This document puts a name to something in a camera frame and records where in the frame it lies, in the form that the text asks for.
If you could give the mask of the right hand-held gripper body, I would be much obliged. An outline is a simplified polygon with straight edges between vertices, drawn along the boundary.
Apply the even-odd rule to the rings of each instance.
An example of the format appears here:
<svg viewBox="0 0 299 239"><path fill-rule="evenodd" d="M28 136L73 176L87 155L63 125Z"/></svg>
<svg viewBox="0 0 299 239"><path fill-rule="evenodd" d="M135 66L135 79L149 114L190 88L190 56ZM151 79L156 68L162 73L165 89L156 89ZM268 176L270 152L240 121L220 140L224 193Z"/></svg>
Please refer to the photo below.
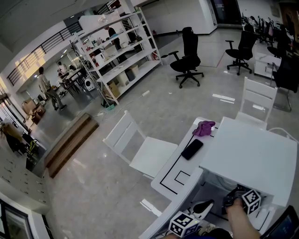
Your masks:
<svg viewBox="0 0 299 239"><path fill-rule="evenodd" d="M233 189L223 198L221 207L221 213L223 215L227 213L226 209L232 206L237 198L241 199L242 207L247 215L252 214L260 208L260 194L254 189L250 189L238 184L235 189Z"/></svg>

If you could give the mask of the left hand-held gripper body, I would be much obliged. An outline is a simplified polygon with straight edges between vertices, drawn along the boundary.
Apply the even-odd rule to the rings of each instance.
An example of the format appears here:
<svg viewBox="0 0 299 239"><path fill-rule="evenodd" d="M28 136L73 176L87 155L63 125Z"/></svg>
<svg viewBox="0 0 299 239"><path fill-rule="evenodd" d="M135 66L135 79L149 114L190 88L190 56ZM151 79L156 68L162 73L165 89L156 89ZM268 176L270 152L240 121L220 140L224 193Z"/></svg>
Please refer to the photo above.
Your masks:
<svg viewBox="0 0 299 239"><path fill-rule="evenodd" d="M191 203L185 211L179 211L170 220L168 231L177 236L187 236L196 232L213 206L212 199Z"/></svg>

